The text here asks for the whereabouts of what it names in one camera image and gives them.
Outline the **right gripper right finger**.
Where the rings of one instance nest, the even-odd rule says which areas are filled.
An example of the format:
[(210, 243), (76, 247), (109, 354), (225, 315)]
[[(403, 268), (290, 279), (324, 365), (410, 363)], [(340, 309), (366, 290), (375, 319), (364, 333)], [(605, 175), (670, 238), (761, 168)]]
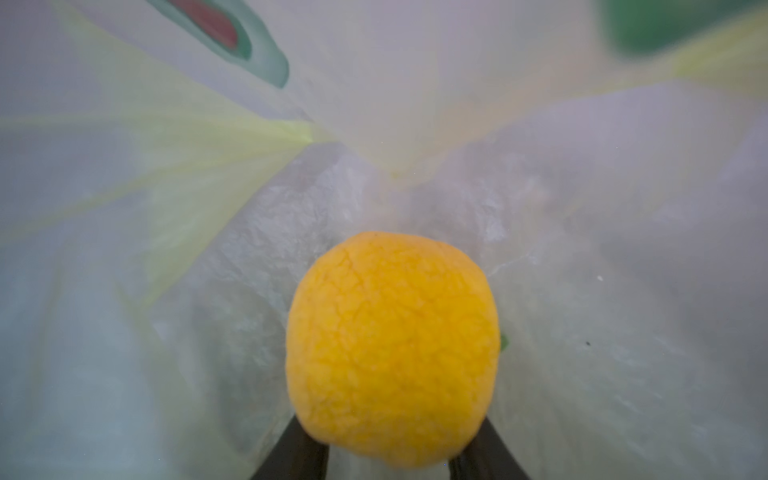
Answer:
[(488, 418), (448, 468), (451, 480), (530, 480)]

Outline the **yellow plastic bag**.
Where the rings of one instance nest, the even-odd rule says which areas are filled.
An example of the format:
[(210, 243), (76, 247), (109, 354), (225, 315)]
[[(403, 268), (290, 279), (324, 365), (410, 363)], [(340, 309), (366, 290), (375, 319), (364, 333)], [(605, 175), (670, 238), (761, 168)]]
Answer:
[(5, 1), (1, 475), (247, 479), (313, 261), (485, 272), (532, 479), (767, 475), (763, 1)]

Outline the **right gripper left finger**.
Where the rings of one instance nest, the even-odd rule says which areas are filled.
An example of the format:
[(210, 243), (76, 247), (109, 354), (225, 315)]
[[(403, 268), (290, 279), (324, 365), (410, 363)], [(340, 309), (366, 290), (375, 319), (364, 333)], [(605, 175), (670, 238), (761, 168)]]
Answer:
[(325, 480), (329, 446), (313, 439), (293, 416), (251, 480)]

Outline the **yellow toy lemon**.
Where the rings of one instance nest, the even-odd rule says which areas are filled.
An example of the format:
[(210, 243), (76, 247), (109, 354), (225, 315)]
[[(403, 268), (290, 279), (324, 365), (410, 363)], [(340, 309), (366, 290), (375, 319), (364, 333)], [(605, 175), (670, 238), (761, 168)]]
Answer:
[(494, 297), (467, 254), (425, 237), (363, 232), (319, 257), (297, 287), (287, 389), (313, 439), (423, 468), (478, 433), (500, 353)]

